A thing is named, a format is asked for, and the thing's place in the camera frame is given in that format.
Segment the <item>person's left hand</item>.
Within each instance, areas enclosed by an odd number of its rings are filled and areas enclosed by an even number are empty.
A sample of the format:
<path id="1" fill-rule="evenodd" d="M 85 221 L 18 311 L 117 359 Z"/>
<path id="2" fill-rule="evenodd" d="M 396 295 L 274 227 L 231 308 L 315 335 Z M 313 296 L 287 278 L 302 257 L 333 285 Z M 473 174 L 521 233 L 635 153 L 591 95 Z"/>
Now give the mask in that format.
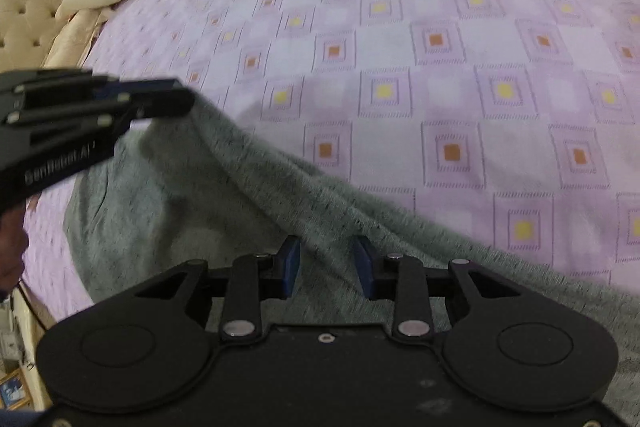
<path id="1" fill-rule="evenodd" d="M 25 270 L 24 254 L 29 245 L 24 229 L 26 204 L 6 211 L 1 216 L 0 227 L 0 287 L 9 293 L 21 280 Z"/>

